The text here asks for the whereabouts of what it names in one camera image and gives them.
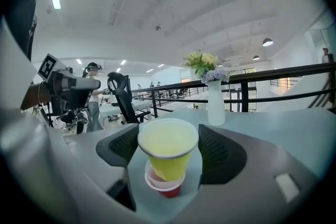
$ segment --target white ceiling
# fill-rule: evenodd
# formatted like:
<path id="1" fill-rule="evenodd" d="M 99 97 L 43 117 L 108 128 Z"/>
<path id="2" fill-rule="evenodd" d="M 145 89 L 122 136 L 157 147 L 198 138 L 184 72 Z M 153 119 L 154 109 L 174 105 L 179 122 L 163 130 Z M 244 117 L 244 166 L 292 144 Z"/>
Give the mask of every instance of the white ceiling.
<path id="1" fill-rule="evenodd" d="M 194 50 L 241 64 L 270 59 L 325 8 L 323 0 L 37 0 L 32 61 L 58 58 L 179 65 Z M 262 47 L 264 38 L 274 41 Z M 147 70 L 134 66 L 142 73 Z"/>
<path id="2" fill-rule="evenodd" d="M 328 29 L 336 21 L 335 15 L 331 9 L 327 9 L 326 12 L 321 14 L 318 21 L 310 28 L 310 30 Z"/>
<path id="3" fill-rule="evenodd" d="M 73 73 L 75 76 L 82 76 L 83 68 L 87 67 L 89 63 L 95 62 L 101 65 L 102 71 L 100 73 L 108 74 L 112 71 L 119 71 L 122 74 L 128 74 L 132 76 L 151 76 L 153 73 L 162 71 L 169 66 L 164 65 L 158 67 L 159 63 L 145 63 L 145 62 L 134 62 L 126 61 L 125 64 L 121 65 L 121 60 L 110 60 L 110 59 L 97 59 L 97 58 L 81 58 L 81 65 L 77 63 L 76 59 L 69 58 L 59 58 L 59 60 L 67 67 L 73 68 Z M 38 70 L 42 62 L 33 62 L 34 67 Z"/>

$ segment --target black railing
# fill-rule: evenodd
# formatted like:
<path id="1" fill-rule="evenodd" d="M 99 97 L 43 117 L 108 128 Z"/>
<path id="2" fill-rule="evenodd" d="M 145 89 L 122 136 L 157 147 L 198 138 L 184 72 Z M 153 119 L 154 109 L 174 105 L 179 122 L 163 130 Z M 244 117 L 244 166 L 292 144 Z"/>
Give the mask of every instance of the black railing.
<path id="1" fill-rule="evenodd" d="M 288 95 L 283 97 L 273 97 L 273 98 L 253 98 L 249 99 L 248 92 L 252 90 L 251 88 L 255 87 L 248 87 L 249 82 L 256 82 L 256 81 L 265 81 L 265 80 L 274 80 L 274 79 L 281 79 L 281 78 L 292 78 L 292 77 L 300 77 L 306 76 L 311 74 L 319 74 L 319 73 L 326 73 L 330 72 L 331 74 L 336 70 L 336 63 L 321 63 L 318 65 L 309 65 L 309 66 L 301 66 L 301 67 L 291 67 L 291 68 L 283 68 L 277 70 L 267 70 L 262 72 L 254 72 L 254 73 L 246 73 L 246 74 L 238 74 L 230 77 L 229 82 L 222 82 L 222 85 L 230 85 L 230 84 L 241 84 L 241 88 L 237 91 L 241 92 L 241 99 L 236 100 L 225 100 L 225 103 L 241 103 L 242 112 L 248 112 L 248 104 L 249 103 L 260 103 L 260 102 L 275 102 L 275 101 L 284 101 L 284 100 L 293 100 L 298 98 L 306 98 L 311 96 L 316 96 L 320 94 L 332 93 L 336 92 L 336 88 L 330 88 L 327 90 L 321 90 L 316 92 L 310 93 L 303 93 L 303 94 L 296 94 L 296 95 Z M 201 83 L 200 80 L 190 81 L 185 83 L 177 83 L 171 85 L 165 85 L 160 87 L 152 87 L 147 89 L 141 90 L 133 90 L 132 93 L 143 93 L 144 95 L 133 97 L 134 99 L 139 100 L 152 100 L 153 101 L 153 109 L 154 109 L 154 116 L 157 117 L 157 110 L 161 109 L 163 111 L 171 111 L 167 109 L 158 108 L 156 105 L 157 101 L 164 101 L 164 102 L 190 102 L 190 103 L 207 103 L 208 100 L 195 100 L 195 99 L 183 99 L 179 98 L 178 95 L 175 95 L 176 98 L 161 98 L 159 95 L 160 91 L 175 91 L 180 89 L 192 89 L 192 88 L 203 88 L 207 87 L 205 84 Z M 235 91 L 235 89 L 224 89 L 223 91 Z"/>
<path id="2" fill-rule="evenodd" d="M 286 89 L 292 88 L 299 81 L 300 77 L 295 78 L 283 78 L 283 79 L 272 79 L 270 80 L 271 86 L 282 87 Z"/>

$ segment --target office chair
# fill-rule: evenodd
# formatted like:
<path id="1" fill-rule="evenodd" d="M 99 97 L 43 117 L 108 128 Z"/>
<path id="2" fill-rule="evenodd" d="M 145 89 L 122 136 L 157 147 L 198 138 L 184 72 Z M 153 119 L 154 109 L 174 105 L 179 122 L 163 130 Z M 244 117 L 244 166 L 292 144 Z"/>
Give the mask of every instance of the office chair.
<path id="1" fill-rule="evenodd" d="M 142 112 L 140 114 L 136 114 L 134 112 L 134 109 L 132 107 L 132 103 L 130 100 L 130 96 L 126 93 L 124 88 L 126 87 L 126 79 L 121 73 L 117 72 L 111 72 L 108 75 L 108 88 L 110 92 L 112 92 L 118 102 L 119 108 L 121 110 L 121 113 L 123 114 L 125 120 L 127 123 L 139 123 L 143 122 L 144 116 L 150 114 L 150 111 Z"/>

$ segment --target stacked cups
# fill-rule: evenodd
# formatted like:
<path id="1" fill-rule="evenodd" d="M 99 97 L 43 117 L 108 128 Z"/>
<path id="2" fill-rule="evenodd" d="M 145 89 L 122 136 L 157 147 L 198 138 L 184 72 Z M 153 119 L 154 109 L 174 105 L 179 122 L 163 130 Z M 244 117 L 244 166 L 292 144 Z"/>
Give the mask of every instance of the stacked cups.
<path id="1" fill-rule="evenodd" d="M 141 129 L 138 144 L 149 158 L 147 184 L 165 197 L 179 194 L 191 151 L 198 144 L 196 127 L 178 119 L 155 120 Z"/>

